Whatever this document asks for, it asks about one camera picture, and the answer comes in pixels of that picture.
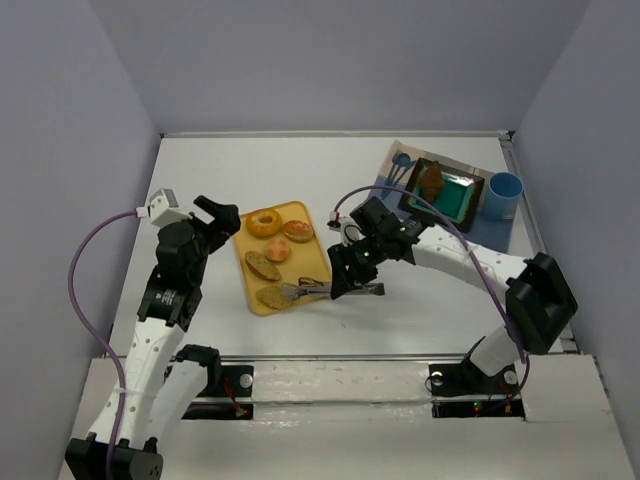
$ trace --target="white wall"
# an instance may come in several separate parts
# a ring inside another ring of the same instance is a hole
[[[580,305],[640,476],[640,3],[593,0],[516,136],[549,251]]]
[[[515,129],[587,0],[90,0],[161,131]]]
[[[86,0],[0,2],[0,477],[57,478],[96,347],[66,294],[83,236],[142,202],[156,128]],[[96,240],[79,296],[106,332],[135,221]]]

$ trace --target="metal tongs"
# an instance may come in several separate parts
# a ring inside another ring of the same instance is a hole
[[[300,277],[298,285],[283,283],[282,294],[289,300],[298,300],[307,295],[325,297],[331,294],[331,282],[321,282],[311,277]],[[384,295],[384,283],[367,283],[351,290],[347,295]]]

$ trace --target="orange tray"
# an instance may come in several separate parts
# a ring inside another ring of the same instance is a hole
[[[302,220],[313,226],[311,217],[307,211],[307,207],[302,202],[288,202],[275,207],[270,207],[276,210],[282,217],[282,223],[286,223],[289,220]],[[312,277],[316,280],[323,282],[331,281],[331,270],[327,263],[327,258],[324,254],[324,250],[318,241],[317,235],[314,235],[311,240],[306,243],[296,243],[288,240],[282,231],[278,232],[272,237],[256,238],[249,233],[245,226],[245,222],[248,214],[240,216],[242,220],[242,227],[240,231],[233,236],[233,243],[236,247],[236,253],[238,255],[238,261],[240,262],[240,269],[244,277],[244,284],[247,290],[247,300],[249,301],[249,308],[253,313],[258,315],[270,315],[272,313],[283,312],[284,310],[273,310],[266,305],[260,303],[256,299],[256,292],[261,288],[271,285],[280,285],[285,283],[298,283],[300,277]],[[282,263],[276,264],[278,270],[282,274],[282,280],[280,282],[269,282],[262,280],[251,273],[249,267],[244,261],[245,253],[255,250],[260,253],[263,252],[265,244],[272,238],[281,237],[287,240],[291,246],[291,255]],[[295,302],[295,306],[303,305],[305,303],[319,300],[323,297],[303,297]]]

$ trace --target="toast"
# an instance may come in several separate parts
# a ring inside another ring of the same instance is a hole
[[[244,261],[247,263],[249,270],[263,280],[277,282],[282,279],[278,268],[260,252],[247,252],[244,256]]]
[[[256,298],[267,307],[275,310],[284,310],[293,307],[293,302],[282,294],[278,286],[266,287],[256,292]]]

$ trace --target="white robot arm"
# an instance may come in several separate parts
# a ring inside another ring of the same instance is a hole
[[[116,384],[84,439],[69,442],[65,460],[77,480],[105,478],[108,451],[114,479],[158,478],[158,445],[182,417],[193,398],[215,385],[221,364],[217,350],[185,346],[165,379],[167,365],[200,303],[200,285],[209,255],[240,229],[238,208],[199,196],[194,204],[213,217],[204,223],[178,208],[171,190],[154,194],[139,218],[160,227],[153,269],[138,309],[131,349],[124,365],[126,388]],[[110,444],[117,410],[120,429]]]
[[[486,282],[506,307],[513,334],[526,352],[536,355],[549,351],[577,310],[560,268],[549,255],[538,253],[533,259],[524,259],[469,242],[463,246],[432,221],[412,217],[401,222],[376,197],[353,210],[350,217],[332,212],[329,227],[342,236],[342,242],[328,250],[332,299],[375,280],[376,266],[385,260],[433,268],[482,290],[486,290]],[[451,391],[482,393],[479,386],[490,384],[520,357],[519,353],[512,335],[500,326],[473,346],[455,372],[460,388]]]

